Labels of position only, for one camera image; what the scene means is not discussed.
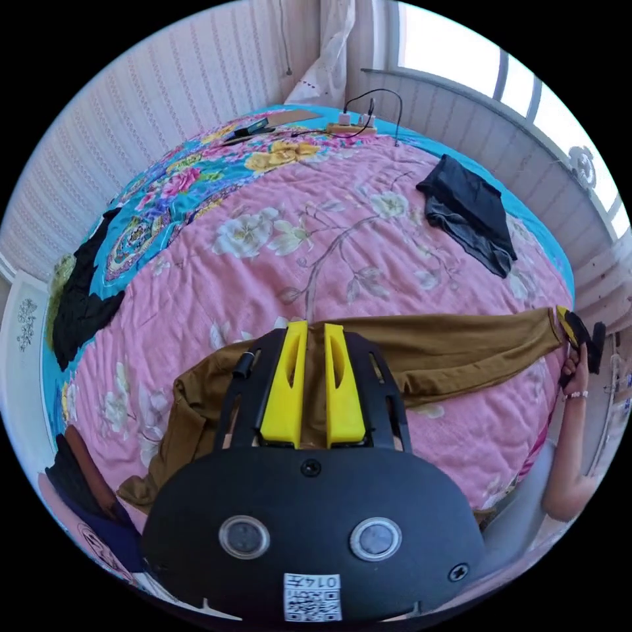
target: bracelet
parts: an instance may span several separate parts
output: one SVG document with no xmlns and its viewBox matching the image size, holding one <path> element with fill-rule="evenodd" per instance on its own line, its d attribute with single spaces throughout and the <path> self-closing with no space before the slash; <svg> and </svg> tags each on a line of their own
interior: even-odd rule
<svg viewBox="0 0 632 632">
<path fill-rule="evenodd" d="M 582 390 L 582 391 L 576 391 L 574 393 L 571 393 L 570 395 L 564 395 L 564 401 L 571 399 L 577 399 L 578 397 L 583 397 L 584 399 L 588 397 L 588 391 L 587 390 Z"/>
</svg>

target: windowsill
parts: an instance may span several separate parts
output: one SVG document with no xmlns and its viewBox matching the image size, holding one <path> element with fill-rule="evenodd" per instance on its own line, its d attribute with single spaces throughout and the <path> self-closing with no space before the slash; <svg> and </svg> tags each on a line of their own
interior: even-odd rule
<svg viewBox="0 0 632 632">
<path fill-rule="evenodd" d="M 547 153 L 549 153 L 554 158 L 554 160 L 559 162 L 560 166 L 566 170 L 568 176 L 572 179 L 575 185 L 579 187 L 584 195 L 586 195 L 591 201 L 595 210 L 604 222 L 605 228 L 610 235 L 610 239 L 613 242 L 617 240 L 614 228 L 612 226 L 612 223 L 608 219 L 608 215 L 606 209 L 604 208 L 604 205 L 593 193 L 592 190 L 584 189 L 584 187 L 582 187 L 582 185 L 580 185 L 580 183 L 577 181 L 576 177 L 573 176 L 573 173 L 571 172 L 569 157 L 546 134 L 543 134 L 535 125 L 529 123 L 525 117 L 520 116 L 509 106 L 504 105 L 504 103 L 496 101 L 491 97 L 481 94 L 476 90 L 472 90 L 467 86 L 451 81 L 449 79 L 445 79 L 445 77 L 439 77 L 437 75 L 430 74 L 429 72 L 423 72 L 421 70 L 400 67 L 396 70 L 377 70 L 373 68 L 361 68 L 360 71 L 369 74 L 387 74 L 438 86 L 445 90 L 450 90 L 451 92 L 464 96 L 465 98 L 470 99 L 475 103 L 483 105 L 498 116 L 506 119 L 508 122 L 520 129 L 526 135 L 533 138 Z"/>
</svg>

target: bed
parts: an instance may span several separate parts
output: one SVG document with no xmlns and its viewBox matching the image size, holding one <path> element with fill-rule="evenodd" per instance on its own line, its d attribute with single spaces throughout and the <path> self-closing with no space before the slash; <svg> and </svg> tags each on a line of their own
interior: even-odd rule
<svg viewBox="0 0 632 632">
<path fill-rule="evenodd" d="M 51 435 L 72 423 L 116 489 L 144 476 L 162 438 L 174 379 L 237 340 L 288 321 L 412 313 L 509 314 L 573 307 L 563 250 L 506 187 L 466 156 L 393 124 L 352 139 L 323 129 L 338 111 L 222 147 L 252 113 L 193 138 L 139 174 L 96 259 L 92 291 L 125 290 L 111 323 L 66 371 L 47 346 L 42 386 Z M 431 228 L 415 190 L 444 153 L 502 193 L 518 261 L 494 276 Z M 524 477 L 544 444 L 564 361 L 558 350 L 508 382 L 409 411 L 414 452 L 443 469 L 475 510 Z M 130 508 L 142 530 L 145 516 Z"/>
</svg>

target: black cable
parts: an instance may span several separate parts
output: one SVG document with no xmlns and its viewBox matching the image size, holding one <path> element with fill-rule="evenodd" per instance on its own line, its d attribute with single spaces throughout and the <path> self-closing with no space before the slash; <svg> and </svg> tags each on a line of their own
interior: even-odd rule
<svg viewBox="0 0 632 632">
<path fill-rule="evenodd" d="M 333 134 L 332 132 L 327 132 L 327 130 L 303 130 L 302 132 L 294 132 L 290 135 L 291 138 L 295 138 L 296 136 L 301 136 L 302 134 L 309 134 L 310 132 L 315 134 L 326 134 L 327 136 L 333 136 L 334 138 L 353 138 L 354 136 L 360 135 L 371 122 L 371 115 L 373 114 L 373 109 L 375 108 L 375 101 L 371 99 L 371 104 L 369 106 L 369 116 L 367 117 L 367 122 L 364 124 L 364 127 L 359 131 L 353 134 L 347 134 L 345 136 L 341 134 Z"/>
<path fill-rule="evenodd" d="M 283 4 L 281 0 L 278 0 L 278 9 L 281 13 L 280 16 L 280 23 L 281 23 L 281 38 L 283 40 L 283 48 L 285 49 L 285 61 L 288 63 L 288 70 L 286 71 L 286 75 L 291 75 L 292 74 L 292 69 L 290 68 L 290 56 L 288 54 L 288 41 L 285 38 L 285 19 L 283 16 Z"/>
<path fill-rule="evenodd" d="M 365 97 L 367 94 L 372 94 L 373 92 L 390 92 L 391 94 L 394 94 L 400 100 L 400 114 L 397 117 L 397 124 L 395 127 L 395 146 L 399 147 L 398 136 L 400 133 L 400 122 L 402 121 L 402 112 L 404 111 L 404 102 L 402 101 L 402 97 L 399 94 L 397 94 L 394 90 L 389 90 L 388 88 L 374 88 L 373 90 L 369 90 L 368 92 L 361 94 L 359 97 L 354 97 L 353 99 L 349 99 L 344 104 L 344 108 L 342 111 L 343 113 L 346 114 L 347 108 L 350 103 L 353 103 L 354 101 L 357 101 L 358 99 L 361 99 L 362 97 Z"/>
</svg>

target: lace curtain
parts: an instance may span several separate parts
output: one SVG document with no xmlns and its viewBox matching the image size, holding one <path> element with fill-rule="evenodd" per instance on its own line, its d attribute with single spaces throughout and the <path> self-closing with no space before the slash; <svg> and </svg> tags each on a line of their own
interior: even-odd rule
<svg viewBox="0 0 632 632">
<path fill-rule="evenodd" d="M 342 108 L 347 82 L 347 39 L 356 0 L 321 0 L 321 54 L 294 86 L 286 103 Z"/>
</svg>

